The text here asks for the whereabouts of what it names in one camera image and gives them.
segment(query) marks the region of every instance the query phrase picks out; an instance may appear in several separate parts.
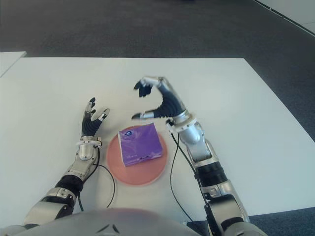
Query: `white table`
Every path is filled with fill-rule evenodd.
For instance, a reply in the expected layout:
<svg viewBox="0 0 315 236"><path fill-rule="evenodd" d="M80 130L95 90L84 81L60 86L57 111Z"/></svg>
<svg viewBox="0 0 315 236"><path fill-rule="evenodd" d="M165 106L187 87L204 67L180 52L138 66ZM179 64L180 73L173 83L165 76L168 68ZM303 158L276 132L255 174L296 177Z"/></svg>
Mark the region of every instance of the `white table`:
<svg viewBox="0 0 315 236"><path fill-rule="evenodd" d="M131 116L161 103L156 90L146 98L133 91L143 75L166 76L197 114L250 215L315 206L315 144L244 59L21 58L0 79L0 227L22 224L73 162L83 110L93 96L98 111L111 109L98 133L106 163L110 140L139 124ZM170 163L175 145L164 122L155 120ZM186 220L171 195L169 174L167 165L150 185L118 182L112 206ZM181 155L173 177L183 207L204 220L200 192ZM85 209L105 207L111 193L108 174L98 170L85 184Z"/></svg>
<svg viewBox="0 0 315 236"><path fill-rule="evenodd" d="M0 53L0 78L11 66L24 57L26 52L2 52Z"/></svg>

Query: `robotic hand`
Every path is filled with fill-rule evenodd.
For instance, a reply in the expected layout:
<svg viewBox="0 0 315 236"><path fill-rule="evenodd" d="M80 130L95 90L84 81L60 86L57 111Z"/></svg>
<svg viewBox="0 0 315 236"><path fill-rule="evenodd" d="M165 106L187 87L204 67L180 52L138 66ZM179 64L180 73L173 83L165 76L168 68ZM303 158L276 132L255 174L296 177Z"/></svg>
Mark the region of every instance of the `robotic hand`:
<svg viewBox="0 0 315 236"><path fill-rule="evenodd" d="M226 177L219 159L204 131L194 115L188 112L184 104L164 77L143 77L134 87L139 96L145 97L155 86L161 92L163 102L155 110L135 114L132 119L170 118L166 125L171 132L179 133L186 145L195 178L200 183L201 192L206 200L205 211L212 235L266 235L250 223L244 206L232 183Z"/></svg>
<svg viewBox="0 0 315 236"><path fill-rule="evenodd" d="M96 169L96 167L92 168L92 165L99 162L99 148L102 142L100 138L95 137L95 134L109 114L109 109L105 109L97 119L92 120L92 116L96 112L96 110L92 110L94 106L95 98L92 98L84 111L82 134L77 143L79 148L73 164L56 186L50 189L29 211L24 221L26 228L42 225L72 214L83 184Z"/></svg>

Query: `pink plate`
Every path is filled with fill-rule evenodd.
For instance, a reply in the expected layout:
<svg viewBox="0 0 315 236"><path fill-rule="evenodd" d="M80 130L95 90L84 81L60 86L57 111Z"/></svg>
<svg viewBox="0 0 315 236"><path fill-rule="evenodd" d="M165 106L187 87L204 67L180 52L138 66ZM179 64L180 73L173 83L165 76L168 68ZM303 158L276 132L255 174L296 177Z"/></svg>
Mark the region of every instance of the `pink plate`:
<svg viewBox="0 0 315 236"><path fill-rule="evenodd" d="M156 180L164 171L168 157L166 143L160 134L158 137L163 147L162 157L125 167L118 135L116 135L108 146L106 156L108 167L113 176L121 182L131 185L149 184Z"/></svg>

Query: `black joint segment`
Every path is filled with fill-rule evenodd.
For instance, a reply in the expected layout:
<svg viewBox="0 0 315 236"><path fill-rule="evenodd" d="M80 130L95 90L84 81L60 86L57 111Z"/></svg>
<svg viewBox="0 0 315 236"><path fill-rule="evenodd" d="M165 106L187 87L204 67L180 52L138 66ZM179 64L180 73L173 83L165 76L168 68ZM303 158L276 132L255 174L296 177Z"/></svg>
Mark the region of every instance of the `black joint segment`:
<svg viewBox="0 0 315 236"><path fill-rule="evenodd" d="M174 125L174 122L171 121L170 119L168 119L168 120L165 122L165 124L169 124L170 126L173 126L173 125Z"/></svg>
<svg viewBox="0 0 315 236"><path fill-rule="evenodd" d="M73 212L73 207L71 206L65 206L64 208L62 208L58 215L56 216L56 219L59 219L59 218L62 218L62 217L65 217L65 216L68 216L68 215L71 215Z"/></svg>
<svg viewBox="0 0 315 236"><path fill-rule="evenodd" d="M227 181L220 162L214 162L196 169L201 186L207 187Z"/></svg>
<svg viewBox="0 0 315 236"><path fill-rule="evenodd" d="M69 194L66 198L57 197L57 196L47 196L41 200L42 202L49 202L49 203L61 203L67 204L70 207L74 207L74 200Z"/></svg>
<svg viewBox="0 0 315 236"><path fill-rule="evenodd" d="M241 217L233 217L233 218L224 220L221 223L221 226L222 226L223 230L225 231L228 227L230 227L231 225L233 225L235 223L238 223L238 222L243 222L243 218L241 218Z"/></svg>
<svg viewBox="0 0 315 236"><path fill-rule="evenodd" d="M205 205L205 211L207 214L207 221L208 221L212 235L213 236L220 236L221 232L219 230L219 227L216 223L215 217L213 216L213 213L212 213L210 206L208 204Z"/></svg>
<svg viewBox="0 0 315 236"><path fill-rule="evenodd" d="M82 121L82 136L94 136L102 122L99 119L91 121L90 118L84 118Z"/></svg>
<svg viewBox="0 0 315 236"><path fill-rule="evenodd" d="M59 180L55 188L68 189L75 195L75 197L78 197L83 189L83 181L77 176L66 175Z"/></svg>
<svg viewBox="0 0 315 236"><path fill-rule="evenodd" d="M178 99L171 92L163 93L162 104L154 111L154 118L175 117L184 110Z"/></svg>
<svg viewBox="0 0 315 236"><path fill-rule="evenodd" d="M210 193L204 193L203 196L205 197L205 199L211 200Z"/></svg>

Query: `fingertip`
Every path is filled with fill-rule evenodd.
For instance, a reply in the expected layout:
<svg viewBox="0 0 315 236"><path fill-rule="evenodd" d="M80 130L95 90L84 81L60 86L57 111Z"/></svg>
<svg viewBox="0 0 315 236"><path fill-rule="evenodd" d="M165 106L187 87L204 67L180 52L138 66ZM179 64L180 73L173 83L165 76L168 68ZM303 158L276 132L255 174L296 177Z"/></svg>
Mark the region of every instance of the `fingertip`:
<svg viewBox="0 0 315 236"><path fill-rule="evenodd" d="M140 119L140 113L134 114L131 119Z"/></svg>

